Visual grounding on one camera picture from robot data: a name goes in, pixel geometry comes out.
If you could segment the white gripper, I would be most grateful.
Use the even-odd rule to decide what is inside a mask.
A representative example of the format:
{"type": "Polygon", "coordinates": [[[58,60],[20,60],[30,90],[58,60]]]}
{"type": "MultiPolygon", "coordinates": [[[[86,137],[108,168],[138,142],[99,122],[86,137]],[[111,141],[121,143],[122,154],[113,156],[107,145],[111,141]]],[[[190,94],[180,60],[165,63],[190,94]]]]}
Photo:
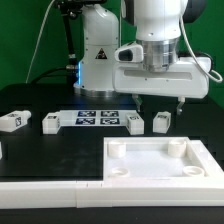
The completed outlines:
{"type": "Polygon", "coordinates": [[[208,94],[208,77],[193,58],[180,57],[165,72],[149,72],[141,63],[116,63],[112,84],[116,92],[130,93],[141,110],[138,95],[178,97],[177,115],[181,115],[185,98],[204,98],[208,94]]]}

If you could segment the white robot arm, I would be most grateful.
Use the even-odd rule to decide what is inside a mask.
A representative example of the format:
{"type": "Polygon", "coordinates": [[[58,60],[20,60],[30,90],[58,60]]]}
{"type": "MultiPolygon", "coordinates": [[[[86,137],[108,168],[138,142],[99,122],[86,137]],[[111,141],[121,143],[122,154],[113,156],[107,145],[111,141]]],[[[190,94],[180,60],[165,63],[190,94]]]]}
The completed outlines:
{"type": "Polygon", "coordinates": [[[203,98],[212,59],[178,51],[184,25],[197,20],[206,0],[121,0],[121,17],[136,28],[135,40],[119,44],[118,18],[97,3],[83,7],[84,57],[78,64],[77,93],[111,97],[141,95],[203,98]]]}

